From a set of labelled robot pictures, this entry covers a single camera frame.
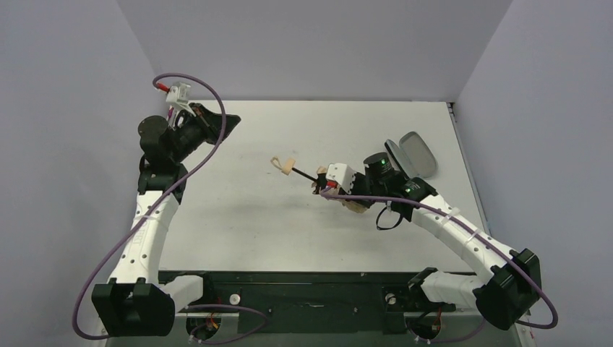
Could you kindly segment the beige folding umbrella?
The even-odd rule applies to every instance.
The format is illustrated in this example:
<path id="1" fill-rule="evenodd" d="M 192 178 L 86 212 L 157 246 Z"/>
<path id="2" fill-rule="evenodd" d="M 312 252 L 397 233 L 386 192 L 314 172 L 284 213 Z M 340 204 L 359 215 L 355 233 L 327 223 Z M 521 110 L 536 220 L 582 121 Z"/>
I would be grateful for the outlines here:
<path id="1" fill-rule="evenodd" d="M 296 167 L 296 161 L 293 158 L 289 158 L 284 163 L 281 163 L 278 156 L 273 156 L 270 159 L 270 163 L 286 176 L 289 176 L 290 174 L 298 174 L 303 178 L 311 181 L 311 188 L 313 188 L 312 194 L 323 195 L 327 200 L 339 202 L 342 206 L 344 206 L 344 208 L 350 210 L 353 213 L 362 214 L 365 213 L 368 209 L 368 207 L 365 207 L 353 200 L 341 200 L 331 198 L 330 195 L 340 194 L 341 188 L 337 184 L 328 184 L 328 181 L 325 178 L 327 168 L 323 166 L 320 166 L 317 169 L 317 176 L 312 176 L 298 169 Z"/>

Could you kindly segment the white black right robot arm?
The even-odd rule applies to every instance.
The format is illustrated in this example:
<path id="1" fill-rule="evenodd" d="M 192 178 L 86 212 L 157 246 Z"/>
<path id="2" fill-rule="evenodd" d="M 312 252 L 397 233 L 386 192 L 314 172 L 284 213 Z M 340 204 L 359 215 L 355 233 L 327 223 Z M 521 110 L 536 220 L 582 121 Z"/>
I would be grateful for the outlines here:
<path id="1" fill-rule="evenodd" d="M 530 249 L 517 251 L 479 230 L 432 185 L 394 169 L 386 153 L 366 158 L 362 173 L 331 163 L 324 186 L 341 202 L 362 210 L 384 203 L 472 269 L 473 275 L 423 270 L 409 287 L 427 301 L 476 309 L 490 325 L 508 330 L 540 299 L 540 260 Z"/>

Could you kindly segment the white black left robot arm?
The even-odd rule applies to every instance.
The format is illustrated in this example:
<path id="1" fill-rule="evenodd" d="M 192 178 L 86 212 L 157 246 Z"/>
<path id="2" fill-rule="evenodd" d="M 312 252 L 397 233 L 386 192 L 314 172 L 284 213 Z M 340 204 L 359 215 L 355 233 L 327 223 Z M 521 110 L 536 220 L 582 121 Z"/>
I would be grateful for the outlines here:
<path id="1" fill-rule="evenodd" d="M 108 337 L 165 336 L 175 316 L 204 295 L 198 275 L 159 281 L 160 259 L 173 217 L 183 200 L 188 170 L 182 163 L 200 145 L 216 146 L 241 122 L 190 103 L 169 121 L 143 119 L 137 129 L 143 155 L 137 182 L 134 233 L 121 244 L 121 256 L 106 283 L 96 284 L 91 301 Z"/>

